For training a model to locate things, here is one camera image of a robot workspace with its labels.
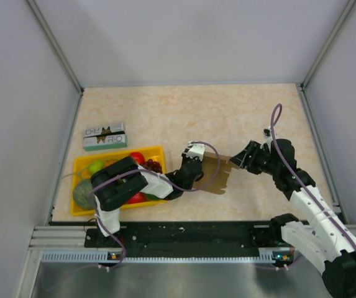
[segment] green apple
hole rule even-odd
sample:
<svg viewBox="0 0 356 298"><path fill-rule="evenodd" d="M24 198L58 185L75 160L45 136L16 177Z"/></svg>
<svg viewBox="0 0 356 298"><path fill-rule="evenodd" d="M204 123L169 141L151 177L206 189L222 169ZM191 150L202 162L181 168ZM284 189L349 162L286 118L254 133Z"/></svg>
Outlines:
<svg viewBox="0 0 356 298"><path fill-rule="evenodd" d="M103 169L104 161L103 160L95 160L88 168L88 172L93 175L94 173Z"/></svg>

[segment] green fruit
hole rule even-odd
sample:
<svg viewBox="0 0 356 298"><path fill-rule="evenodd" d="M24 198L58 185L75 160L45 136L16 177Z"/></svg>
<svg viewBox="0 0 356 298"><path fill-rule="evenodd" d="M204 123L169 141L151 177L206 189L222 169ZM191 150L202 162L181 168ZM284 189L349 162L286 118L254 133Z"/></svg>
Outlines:
<svg viewBox="0 0 356 298"><path fill-rule="evenodd" d="M95 196L92 195L88 200L88 195L92 191L92 184L90 179L80 181L73 190L73 200L82 209L93 209Z"/></svg>
<svg viewBox="0 0 356 298"><path fill-rule="evenodd" d="M103 169L104 161L103 160L95 160L88 168L88 172L93 175L94 173Z"/></svg>
<svg viewBox="0 0 356 298"><path fill-rule="evenodd" d="M159 197L154 196L153 194L144 194L146 199L149 201L158 201L161 200Z"/></svg>

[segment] red tomato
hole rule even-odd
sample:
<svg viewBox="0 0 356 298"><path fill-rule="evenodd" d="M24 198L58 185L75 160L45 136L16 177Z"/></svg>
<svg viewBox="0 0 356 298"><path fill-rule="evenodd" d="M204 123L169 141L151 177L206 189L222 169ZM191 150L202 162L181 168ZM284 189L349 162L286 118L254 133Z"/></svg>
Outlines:
<svg viewBox="0 0 356 298"><path fill-rule="evenodd" d="M146 197L141 193L138 192L136 195L131 197L126 204L136 204L136 203L141 203L141 202L146 202Z"/></svg>
<svg viewBox="0 0 356 298"><path fill-rule="evenodd" d="M145 157L143 156L143 154L141 154L141 152L132 152L129 156L132 157L138 165L146 161Z"/></svg>

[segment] melon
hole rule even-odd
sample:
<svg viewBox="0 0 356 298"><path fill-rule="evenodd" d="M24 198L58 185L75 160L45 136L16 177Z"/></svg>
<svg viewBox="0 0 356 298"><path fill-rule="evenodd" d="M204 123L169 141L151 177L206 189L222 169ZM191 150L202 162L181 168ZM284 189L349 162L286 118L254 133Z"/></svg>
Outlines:
<svg viewBox="0 0 356 298"><path fill-rule="evenodd" d="M92 184L90 179L80 181L73 190L73 200L82 209L94 209L95 196L92 195L88 200L88 195L92 191Z"/></svg>

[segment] plastic fruit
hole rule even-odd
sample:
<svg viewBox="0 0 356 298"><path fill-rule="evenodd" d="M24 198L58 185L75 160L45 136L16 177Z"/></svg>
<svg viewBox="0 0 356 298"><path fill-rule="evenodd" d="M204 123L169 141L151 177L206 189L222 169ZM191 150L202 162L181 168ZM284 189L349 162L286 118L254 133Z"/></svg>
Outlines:
<svg viewBox="0 0 356 298"><path fill-rule="evenodd" d="M88 168L88 172L90 175L100 171L103 169L104 161L103 160L95 160Z"/></svg>
<svg viewBox="0 0 356 298"><path fill-rule="evenodd" d="M141 163L140 165L143 166L145 169L148 169L149 171L163 173L163 168L161 167L160 163L157 161L153 161L152 159L146 161L145 163Z"/></svg>
<svg viewBox="0 0 356 298"><path fill-rule="evenodd" d="M159 201L161 200L159 197L154 196L153 194L143 194L146 199L148 199L149 201Z"/></svg>
<svg viewBox="0 0 356 298"><path fill-rule="evenodd" d="M146 202L146 197L141 192L138 192L136 195L131 197L126 204L137 204L142 202Z"/></svg>
<svg viewBox="0 0 356 298"><path fill-rule="evenodd" d="M103 168L107 168L108 166L111 166L113 163L115 163L114 160L107 160L103 166Z"/></svg>
<svg viewBox="0 0 356 298"><path fill-rule="evenodd" d="M132 152L129 156L132 157L138 165L146 161L145 157L143 156L143 154L141 154L141 152Z"/></svg>
<svg viewBox="0 0 356 298"><path fill-rule="evenodd" d="M92 191L91 180L84 179L80 181L73 190L73 200L82 209L93 209L93 204L95 202L95 196L92 195L91 199L88 200L88 194Z"/></svg>

